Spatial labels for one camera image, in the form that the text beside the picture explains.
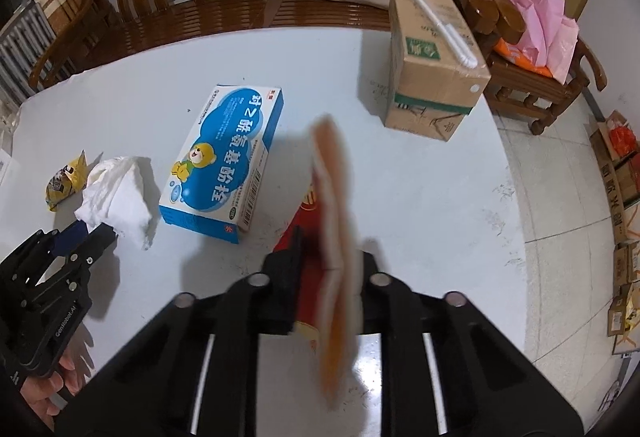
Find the yellow candy wrapper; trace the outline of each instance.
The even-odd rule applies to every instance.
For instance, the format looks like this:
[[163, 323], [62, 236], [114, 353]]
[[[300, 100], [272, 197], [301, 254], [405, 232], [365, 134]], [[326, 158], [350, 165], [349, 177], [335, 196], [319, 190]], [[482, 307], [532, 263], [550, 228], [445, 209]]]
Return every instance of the yellow candy wrapper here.
[[81, 191], [87, 178], [86, 157], [84, 150], [77, 159], [60, 169], [51, 178], [46, 189], [46, 201], [49, 211], [56, 211], [56, 206], [69, 195]]

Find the wooden chair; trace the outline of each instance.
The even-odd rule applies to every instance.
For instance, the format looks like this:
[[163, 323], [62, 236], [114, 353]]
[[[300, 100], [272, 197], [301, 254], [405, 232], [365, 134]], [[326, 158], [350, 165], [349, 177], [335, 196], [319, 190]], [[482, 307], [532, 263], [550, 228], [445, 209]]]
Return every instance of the wooden chair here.
[[[523, 114], [535, 118], [530, 125], [533, 134], [542, 134], [564, 112], [574, 99], [587, 88], [590, 81], [580, 62], [585, 58], [591, 66], [596, 87], [602, 91], [607, 85], [604, 69], [593, 52], [578, 40], [571, 63], [569, 83], [562, 85], [553, 78], [546, 78], [528, 72], [501, 58], [493, 52], [500, 38], [508, 43], [518, 43], [525, 30], [525, 24], [518, 10], [508, 0], [457, 0], [465, 19], [472, 28], [482, 52], [486, 56], [492, 79], [485, 91], [489, 106], [497, 112]], [[518, 100], [513, 91], [527, 94]], [[542, 108], [536, 105], [538, 99], [551, 104]]]
[[328, 0], [82, 0], [78, 15], [38, 60], [33, 88], [60, 81], [71, 58], [79, 71], [187, 38], [280, 26], [335, 26], [388, 30], [386, 10]]

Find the screw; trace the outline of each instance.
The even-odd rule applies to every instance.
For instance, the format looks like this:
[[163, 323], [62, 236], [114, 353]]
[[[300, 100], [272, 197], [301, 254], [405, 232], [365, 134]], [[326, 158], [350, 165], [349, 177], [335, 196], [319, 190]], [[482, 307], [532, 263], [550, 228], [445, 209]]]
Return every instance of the screw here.
[[184, 309], [186, 307], [191, 307], [195, 301], [196, 297], [193, 294], [188, 292], [181, 292], [174, 298], [174, 305], [178, 309]]
[[453, 307], [462, 307], [463, 305], [466, 305], [466, 296], [458, 291], [448, 292], [444, 297], [444, 300]]
[[254, 287], [264, 287], [270, 282], [270, 278], [264, 273], [254, 273], [249, 277], [248, 282]]
[[391, 277], [385, 273], [372, 274], [369, 281], [378, 287], [386, 287], [391, 283]]

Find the white tissue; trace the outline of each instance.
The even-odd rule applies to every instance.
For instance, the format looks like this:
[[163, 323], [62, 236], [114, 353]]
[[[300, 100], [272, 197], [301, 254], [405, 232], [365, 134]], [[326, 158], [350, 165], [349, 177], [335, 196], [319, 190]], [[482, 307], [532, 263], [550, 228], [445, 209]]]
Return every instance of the white tissue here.
[[148, 249], [146, 231], [151, 214], [142, 198], [143, 183], [135, 157], [116, 157], [97, 164], [82, 191], [76, 218], [93, 231], [101, 223]]

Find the table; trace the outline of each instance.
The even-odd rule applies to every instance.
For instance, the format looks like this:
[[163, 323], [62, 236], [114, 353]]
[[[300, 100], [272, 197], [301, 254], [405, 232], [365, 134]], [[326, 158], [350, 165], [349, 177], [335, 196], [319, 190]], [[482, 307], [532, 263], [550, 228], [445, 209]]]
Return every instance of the table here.
[[[178, 292], [223, 292], [260, 268], [310, 182], [306, 135], [331, 113], [352, 163], [357, 240], [417, 292], [460, 290], [519, 348], [526, 324], [524, 239], [514, 185], [484, 98], [448, 143], [383, 127], [389, 34], [356, 29], [267, 29], [152, 49], [75, 75], [22, 106], [14, 160], [0, 186], [0, 258], [36, 229], [64, 228], [80, 197], [57, 213], [49, 178], [84, 150], [89, 161], [139, 156], [145, 199], [160, 189], [214, 85], [282, 87], [284, 110], [251, 232], [239, 245], [159, 221], [148, 251], [117, 241], [92, 268], [85, 319], [99, 369]], [[301, 337], [263, 338], [259, 435], [378, 433], [380, 360], [363, 340], [344, 405], [327, 415], [310, 383]]]

